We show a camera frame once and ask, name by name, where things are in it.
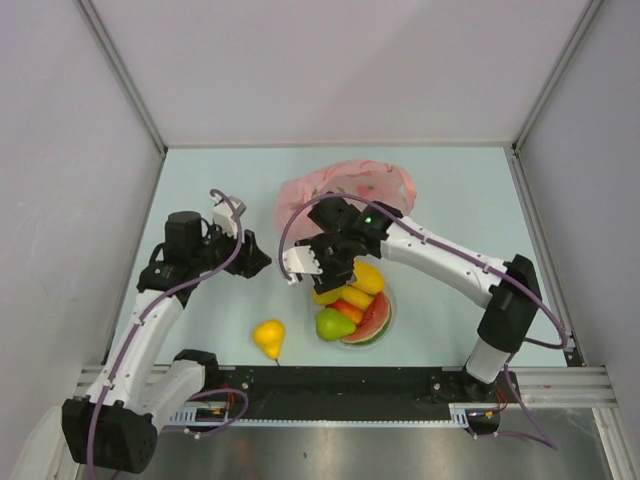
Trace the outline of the yellow fake mango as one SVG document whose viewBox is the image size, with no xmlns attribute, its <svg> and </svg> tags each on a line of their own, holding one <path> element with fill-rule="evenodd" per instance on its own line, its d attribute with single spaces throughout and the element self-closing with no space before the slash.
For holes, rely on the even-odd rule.
<svg viewBox="0 0 640 480">
<path fill-rule="evenodd" d="M 353 269 L 354 281 L 351 285 L 369 295 L 377 295 L 385 288 L 382 274 L 372 265 L 355 261 Z"/>
</svg>

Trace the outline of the yellow fake lemon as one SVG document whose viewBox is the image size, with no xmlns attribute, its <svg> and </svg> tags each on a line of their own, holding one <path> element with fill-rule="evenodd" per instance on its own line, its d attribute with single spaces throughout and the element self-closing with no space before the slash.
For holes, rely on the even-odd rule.
<svg viewBox="0 0 640 480">
<path fill-rule="evenodd" d="M 341 289 L 340 295 L 342 300 L 362 311 L 365 311 L 375 298 L 374 295 L 370 295 L 350 285 L 344 286 Z"/>
</svg>

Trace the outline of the yellow fake starfruit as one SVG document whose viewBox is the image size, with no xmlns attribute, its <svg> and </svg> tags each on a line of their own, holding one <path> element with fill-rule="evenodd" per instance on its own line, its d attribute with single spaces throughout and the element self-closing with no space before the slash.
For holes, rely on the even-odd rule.
<svg viewBox="0 0 640 480">
<path fill-rule="evenodd" d="M 343 288 L 336 288 L 324 293 L 317 293 L 315 289 L 312 290 L 312 300 L 316 305 L 325 307 L 329 306 L 342 298 Z"/>
</svg>

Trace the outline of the red orange fake mango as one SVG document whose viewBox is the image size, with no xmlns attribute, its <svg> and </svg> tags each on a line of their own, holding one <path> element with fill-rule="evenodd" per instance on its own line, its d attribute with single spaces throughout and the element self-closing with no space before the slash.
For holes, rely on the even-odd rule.
<svg viewBox="0 0 640 480">
<path fill-rule="evenodd" d="M 364 316 L 364 311 L 352 305 L 351 303 L 345 301 L 344 299 L 339 299 L 332 304 L 328 305 L 329 308 L 336 310 L 340 314 L 344 315 L 355 325 L 359 325 Z"/>
</svg>

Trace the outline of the small green fake fruit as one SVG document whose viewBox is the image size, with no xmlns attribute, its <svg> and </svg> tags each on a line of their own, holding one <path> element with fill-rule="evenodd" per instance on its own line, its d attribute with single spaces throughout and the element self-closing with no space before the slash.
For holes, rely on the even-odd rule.
<svg viewBox="0 0 640 480">
<path fill-rule="evenodd" d="M 340 340 L 356 331 L 356 324 L 333 308 L 324 308 L 315 315 L 317 336 L 326 342 Z"/>
</svg>

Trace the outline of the yellow fake pear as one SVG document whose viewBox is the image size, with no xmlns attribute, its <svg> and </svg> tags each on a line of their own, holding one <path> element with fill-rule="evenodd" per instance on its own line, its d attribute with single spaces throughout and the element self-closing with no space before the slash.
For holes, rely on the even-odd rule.
<svg viewBox="0 0 640 480">
<path fill-rule="evenodd" d="M 277 319 L 269 319 L 257 325 L 252 333 L 254 344 L 271 360 L 278 361 L 286 336 L 286 329 Z"/>
</svg>

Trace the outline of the fake watermelon slice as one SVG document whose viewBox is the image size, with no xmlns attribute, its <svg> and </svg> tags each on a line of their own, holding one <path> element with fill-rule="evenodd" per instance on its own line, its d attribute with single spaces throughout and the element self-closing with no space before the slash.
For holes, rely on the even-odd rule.
<svg viewBox="0 0 640 480">
<path fill-rule="evenodd" d="M 341 339 L 350 346 L 367 346 L 380 340 L 388 330 L 393 318 L 393 309 L 388 295 L 381 292 L 364 312 L 356 331 Z"/>
</svg>

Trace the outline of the pink plastic bag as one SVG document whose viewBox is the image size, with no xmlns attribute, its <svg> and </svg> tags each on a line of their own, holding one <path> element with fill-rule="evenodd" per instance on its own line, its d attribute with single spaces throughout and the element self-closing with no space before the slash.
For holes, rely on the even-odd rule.
<svg viewBox="0 0 640 480">
<path fill-rule="evenodd" d="M 413 210 L 417 197 L 410 174 L 400 166 L 364 159 L 342 161 L 281 184 L 274 208 L 276 228 L 283 231 L 300 206 L 326 193 L 380 201 L 404 215 Z"/>
</svg>

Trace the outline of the white paper plate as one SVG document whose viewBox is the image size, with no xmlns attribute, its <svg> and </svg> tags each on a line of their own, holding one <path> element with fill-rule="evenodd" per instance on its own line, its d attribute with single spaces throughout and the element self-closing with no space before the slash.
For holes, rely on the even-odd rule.
<svg viewBox="0 0 640 480">
<path fill-rule="evenodd" d="M 393 322 L 392 297 L 346 286 L 324 294 L 312 291 L 317 337 L 328 343 L 362 348 L 384 338 Z"/>
</svg>

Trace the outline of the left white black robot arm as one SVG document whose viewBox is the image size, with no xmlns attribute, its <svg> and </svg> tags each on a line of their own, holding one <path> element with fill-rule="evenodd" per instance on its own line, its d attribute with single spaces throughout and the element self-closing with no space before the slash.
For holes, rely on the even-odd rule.
<svg viewBox="0 0 640 480">
<path fill-rule="evenodd" d="M 214 273 L 247 279 L 269 266 L 255 234 L 222 211 L 206 221 L 194 211 L 170 214 L 164 240 L 140 273 L 127 327 L 101 373 L 80 398 L 62 406 L 61 427 L 73 460 L 141 473 L 158 437 L 192 396 L 207 400 L 221 387 L 213 353 L 184 349 L 154 384 L 156 357 L 193 291 Z"/>
</svg>

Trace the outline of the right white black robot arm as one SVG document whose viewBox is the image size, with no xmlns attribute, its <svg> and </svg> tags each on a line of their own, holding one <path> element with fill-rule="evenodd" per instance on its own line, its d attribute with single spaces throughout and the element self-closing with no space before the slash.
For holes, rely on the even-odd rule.
<svg viewBox="0 0 640 480">
<path fill-rule="evenodd" d="M 520 350 L 540 308 L 539 283 L 528 258 L 516 255 L 504 261 L 466 250 L 379 201 L 359 209 L 329 193 L 308 216 L 320 231 L 300 243 L 318 268 L 312 275 L 318 292 L 346 285 L 356 277 L 356 258 L 373 256 L 421 271 L 482 308 L 461 388 L 473 401 L 484 401 L 496 391 L 500 371 Z"/>
</svg>

